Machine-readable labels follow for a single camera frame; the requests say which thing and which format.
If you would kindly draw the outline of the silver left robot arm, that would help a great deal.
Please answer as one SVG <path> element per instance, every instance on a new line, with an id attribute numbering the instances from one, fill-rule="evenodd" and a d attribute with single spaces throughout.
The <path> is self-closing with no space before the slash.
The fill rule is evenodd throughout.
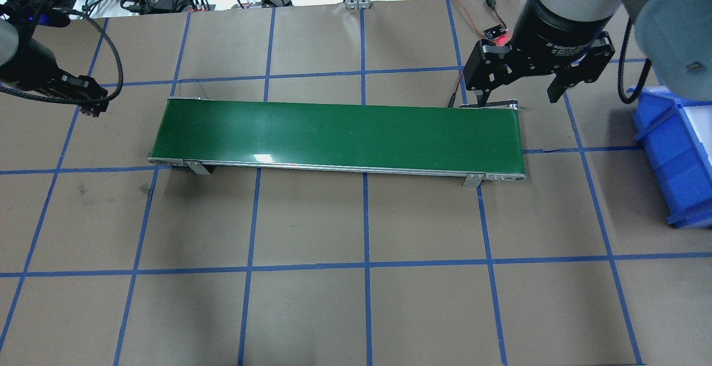
<path id="1" fill-rule="evenodd" d="M 109 46 L 117 83 L 109 93 L 94 78 L 74 76 L 58 66 L 54 53 L 33 37 L 38 26 L 67 27 L 69 16 L 89 22 Z M 106 112 L 124 86 L 123 64 L 105 28 L 89 14 L 54 6 L 50 0 L 6 0 L 2 3 L 2 93 L 26 100 L 79 107 L 89 117 Z"/>

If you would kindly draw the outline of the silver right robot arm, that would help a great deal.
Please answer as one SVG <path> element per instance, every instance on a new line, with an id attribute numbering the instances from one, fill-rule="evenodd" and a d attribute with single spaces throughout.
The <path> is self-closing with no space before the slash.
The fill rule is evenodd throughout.
<path id="1" fill-rule="evenodd" d="M 476 42 L 463 70 L 476 107 L 524 77 L 553 75 L 557 102 L 598 80 L 618 54 L 620 100 L 635 101 L 651 70 L 674 94 L 710 99 L 710 0 L 527 0 L 511 39 Z"/>

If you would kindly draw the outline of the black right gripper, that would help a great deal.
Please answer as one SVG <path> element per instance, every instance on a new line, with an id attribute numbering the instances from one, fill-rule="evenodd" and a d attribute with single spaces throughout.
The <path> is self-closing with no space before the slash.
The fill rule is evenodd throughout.
<path id="1" fill-rule="evenodd" d="M 541 0 L 527 0 L 509 44 L 477 41 L 464 67 L 466 89 L 475 92 L 476 107 L 485 107 L 493 90 L 513 77 L 555 78 L 547 88 L 555 104 L 567 89 L 598 80 L 615 54 L 605 32 L 620 4 L 594 21 L 578 21 L 547 8 Z"/>

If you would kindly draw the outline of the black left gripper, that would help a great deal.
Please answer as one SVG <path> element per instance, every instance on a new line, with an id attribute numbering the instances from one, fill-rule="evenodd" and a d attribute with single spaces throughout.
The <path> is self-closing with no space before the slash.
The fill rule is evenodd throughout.
<path id="1" fill-rule="evenodd" d="M 53 84 L 57 95 L 78 102 L 84 115 L 102 115 L 108 110 L 108 92 L 92 77 L 63 73 Z"/>

